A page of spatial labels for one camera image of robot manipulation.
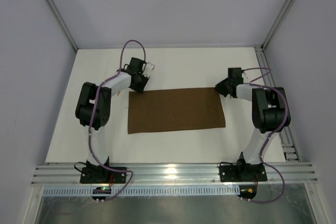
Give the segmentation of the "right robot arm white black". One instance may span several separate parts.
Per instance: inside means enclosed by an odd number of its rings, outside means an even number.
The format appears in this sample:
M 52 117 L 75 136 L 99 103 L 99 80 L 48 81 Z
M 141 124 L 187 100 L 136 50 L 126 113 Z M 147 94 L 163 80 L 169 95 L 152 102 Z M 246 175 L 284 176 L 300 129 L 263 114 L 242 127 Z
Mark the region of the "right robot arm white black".
M 228 76 L 215 86 L 224 97 L 251 102 L 254 131 L 235 164 L 221 162 L 218 166 L 221 182 L 266 182 L 264 153 L 272 139 L 291 122 L 286 92 L 283 87 L 244 82 L 242 68 L 228 68 Z

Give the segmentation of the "brown cloth napkin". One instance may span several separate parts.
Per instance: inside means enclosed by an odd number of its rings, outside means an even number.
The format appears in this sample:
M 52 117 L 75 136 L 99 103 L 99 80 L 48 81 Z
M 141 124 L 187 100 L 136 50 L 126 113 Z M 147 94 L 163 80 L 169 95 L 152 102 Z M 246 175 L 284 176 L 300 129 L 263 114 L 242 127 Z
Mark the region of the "brown cloth napkin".
M 226 121 L 221 99 L 214 88 L 129 93 L 129 134 L 225 127 Z

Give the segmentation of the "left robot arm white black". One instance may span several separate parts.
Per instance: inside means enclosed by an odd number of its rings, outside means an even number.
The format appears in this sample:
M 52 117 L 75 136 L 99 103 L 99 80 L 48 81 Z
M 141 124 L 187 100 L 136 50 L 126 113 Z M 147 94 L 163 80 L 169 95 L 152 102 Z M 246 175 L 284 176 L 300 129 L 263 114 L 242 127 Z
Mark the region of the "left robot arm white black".
M 105 126 L 110 118 L 111 99 L 124 89 L 142 93 L 155 65 L 132 57 L 129 64 L 100 84 L 82 85 L 75 116 L 88 129 L 89 156 L 81 170 L 82 184 L 107 184 L 112 177 L 125 183 L 125 167 L 110 168 Z

